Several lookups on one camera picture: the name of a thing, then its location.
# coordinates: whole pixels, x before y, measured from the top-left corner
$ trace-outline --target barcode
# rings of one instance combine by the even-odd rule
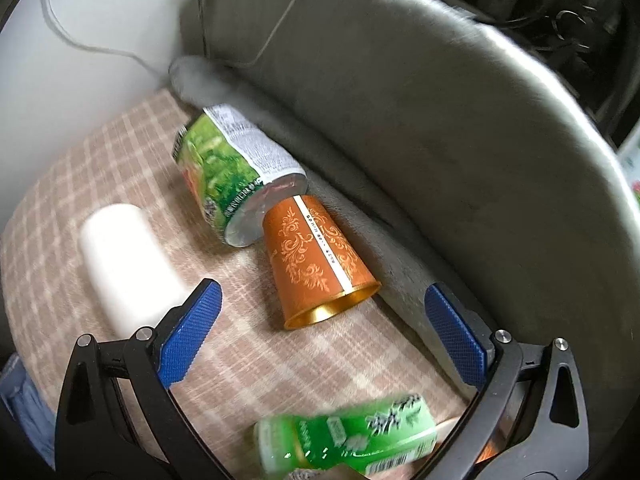
[[[369,475],[373,473],[380,473],[381,471],[386,471],[387,469],[393,469],[406,462],[411,462],[414,459],[414,456],[415,449],[411,450],[408,453],[402,453],[390,458],[385,458],[384,460],[379,460],[378,462],[369,464],[367,466],[365,474]]]
[[[414,460],[418,460],[425,456],[428,452],[430,452],[430,448],[433,445],[433,442],[425,441],[420,446],[413,448],[406,453],[401,453],[395,456],[391,456],[389,458],[385,458],[384,460],[379,460],[378,462],[373,462],[367,466],[365,474],[373,474],[380,473],[382,471],[386,471],[387,469],[393,469],[402,464],[406,464],[407,462],[413,462]]]

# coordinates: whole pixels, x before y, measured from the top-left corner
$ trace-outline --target green tea bottle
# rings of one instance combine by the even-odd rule
[[[255,425],[262,468],[274,480],[295,469],[331,469],[339,463],[365,475],[385,471],[429,454],[437,433],[417,394],[313,418],[272,416]]]

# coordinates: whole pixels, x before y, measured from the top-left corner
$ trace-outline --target blue gripper pad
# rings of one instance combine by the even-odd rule
[[[480,389],[486,376],[486,353],[437,285],[424,293],[424,309],[462,380]]]
[[[158,368],[162,386],[184,379],[221,309],[222,289],[211,282],[162,345]]]

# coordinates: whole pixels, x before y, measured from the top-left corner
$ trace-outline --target gray sofa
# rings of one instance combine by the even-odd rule
[[[306,165],[468,396],[430,283],[519,341],[566,338],[597,458],[640,393],[640,214],[609,147],[545,66],[437,0],[297,0],[226,68],[289,2],[202,0],[208,59],[178,60],[175,92],[236,106]]]

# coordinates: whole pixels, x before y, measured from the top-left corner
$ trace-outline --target gold cup rim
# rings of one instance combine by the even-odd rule
[[[296,330],[337,316],[373,296],[381,286],[380,282],[375,281],[344,290],[327,298],[322,303],[310,306],[289,317],[284,322],[284,328]]]

